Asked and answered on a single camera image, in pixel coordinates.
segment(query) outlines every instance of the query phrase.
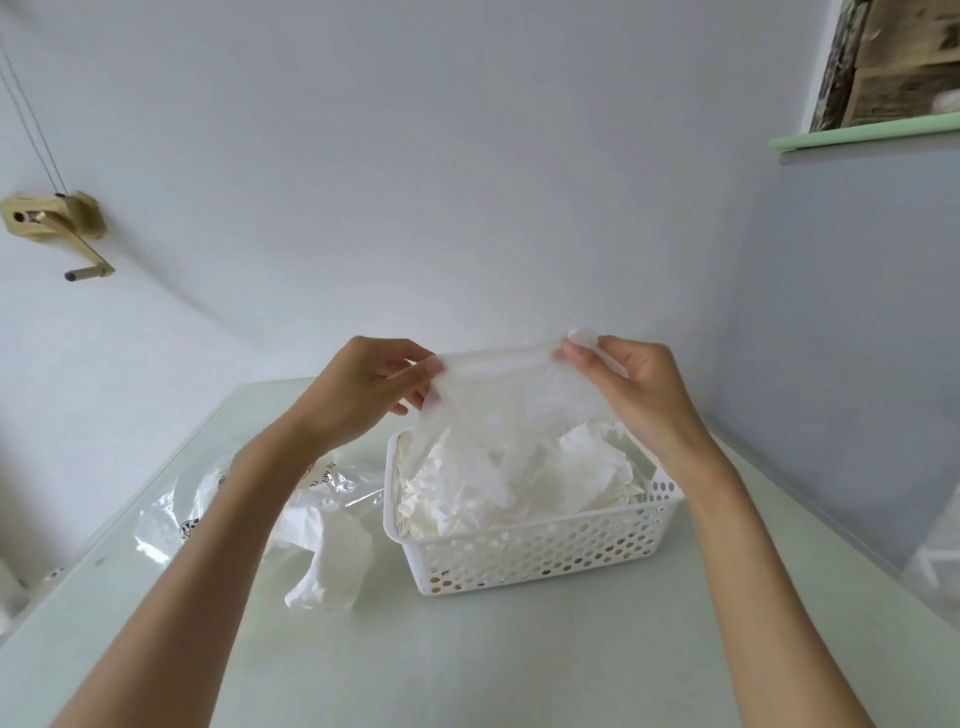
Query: white plastic basket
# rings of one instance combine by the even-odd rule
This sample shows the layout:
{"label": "white plastic basket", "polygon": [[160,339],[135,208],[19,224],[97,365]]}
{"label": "white plastic basket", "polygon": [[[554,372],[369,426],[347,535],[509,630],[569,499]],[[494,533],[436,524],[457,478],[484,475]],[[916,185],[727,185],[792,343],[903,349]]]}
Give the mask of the white plastic basket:
{"label": "white plastic basket", "polygon": [[396,515],[399,464],[410,430],[394,435],[387,449],[383,527],[403,546],[420,593],[457,594],[473,589],[563,576],[623,564],[657,552],[684,493],[636,439],[655,469],[638,502],[575,516],[491,531],[416,540]]}

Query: wire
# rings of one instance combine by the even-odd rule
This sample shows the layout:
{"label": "wire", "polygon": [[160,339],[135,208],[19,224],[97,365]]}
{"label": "wire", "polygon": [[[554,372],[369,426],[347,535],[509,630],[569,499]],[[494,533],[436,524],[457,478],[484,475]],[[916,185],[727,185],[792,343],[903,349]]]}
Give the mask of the wire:
{"label": "wire", "polygon": [[[27,108],[31,118],[34,120],[36,133],[40,137],[40,142],[43,144],[43,148],[47,151],[47,156],[50,158],[50,163],[53,165],[54,172],[57,174],[57,179],[60,180],[60,187],[62,188],[63,194],[66,195],[68,194],[66,182],[63,181],[63,175],[60,173],[60,168],[57,166],[57,161],[54,159],[54,154],[50,151],[50,145],[47,143],[47,137],[43,134],[43,128],[40,126],[40,120],[36,118],[34,107],[31,105],[30,99],[27,98],[27,94],[23,90],[23,85],[20,83],[20,78],[16,75],[16,71],[13,68],[13,61],[10,58],[10,54],[7,52],[7,41],[4,39],[2,33],[0,33],[0,53],[3,54],[4,60],[7,62],[7,67],[10,69],[13,85],[15,85],[16,90],[20,92],[20,98],[23,99],[24,106]],[[39,147],[36,145],[34,135],[30,131],[30,125],[27,123],[27,118],[16,99],[16,95],[13,93],[10,81],[8,81],[7,74],[3,70],[2,66],[0,66],[0,78],[3,79],[3,85],[7,89],[7,93],[10,94],[13,105],[16,107],[16,113],[20,117],[20,123],[23,125],[23,131],[27,133],[27,137],[30,139],[30,145],[34,148],[34,152],[36,152],[36,158],[40,160],[40,164],[43,165],[43,171],[47,173],[47,179],[50,180],[50,184],[53,186],[54,192],[60,192],[60,190],[57,189],[57,183],[54,182],[54,176],[50,173],[50,168],[47,167],[46,160],[43,158]]]}

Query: window sill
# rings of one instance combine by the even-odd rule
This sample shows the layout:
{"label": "window sill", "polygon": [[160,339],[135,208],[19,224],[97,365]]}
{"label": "window sill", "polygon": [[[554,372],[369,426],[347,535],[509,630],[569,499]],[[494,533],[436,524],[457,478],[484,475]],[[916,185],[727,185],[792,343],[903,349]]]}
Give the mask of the window sill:
{"label": "window sill", "polygon": [[831,129],[828,132],[781,136],[772,139],[770,146],[778,152],[790,152],[795,149],[828,147],[835,144],[855,144],[861,141],[895,139],[900,136],[920,136],[923,134],[958,131],[960,131],[960,111],[935,116],[918,116],[915,119],[882,121],[878,124],[866,124],[861,127]]}

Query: wooden board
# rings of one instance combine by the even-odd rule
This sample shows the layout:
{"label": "wooden board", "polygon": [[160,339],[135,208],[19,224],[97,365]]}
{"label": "wooden board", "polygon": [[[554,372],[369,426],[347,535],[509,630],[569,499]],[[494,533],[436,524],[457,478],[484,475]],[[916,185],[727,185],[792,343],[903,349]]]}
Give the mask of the wooden board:
{"label": "wooden board", "polygon": [[843,126],[926,116],[938,93],[955,88],[960,64],[858,70]]}
{"label": "wooden board", "polygon": [[873,0],[856,67],[960,61],[960,0]]}
{"label": "wooden board", "polygon": [[810,122],[812,133],[836,129],[843,120],[853,84],[853,62],[869,8],[870,0],[844,0],[840,8],[827,69],[824,71],[817,106]]}

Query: white table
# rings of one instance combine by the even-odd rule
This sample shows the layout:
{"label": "white table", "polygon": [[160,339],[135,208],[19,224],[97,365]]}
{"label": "white table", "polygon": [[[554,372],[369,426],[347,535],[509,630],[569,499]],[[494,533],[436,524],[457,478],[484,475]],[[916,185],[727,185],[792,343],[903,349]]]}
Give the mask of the white table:
{"label": "white table", "polygon": [[[306,383],[238,389],[0,648],[3,725],[47,725],[153,584],[159,566],[131,536],[142,504]],[[388,417],[355,452],[383,462],[400,425]],[[877,725],[960,725],[960,634],[730,455]],[[435,598],[417,592],[378,516],[365,525],[376,558],[352,614],[290,612],[282,595],[298,575],[258,579],[215,726],[740,725],[685,508],[651,559]]]}

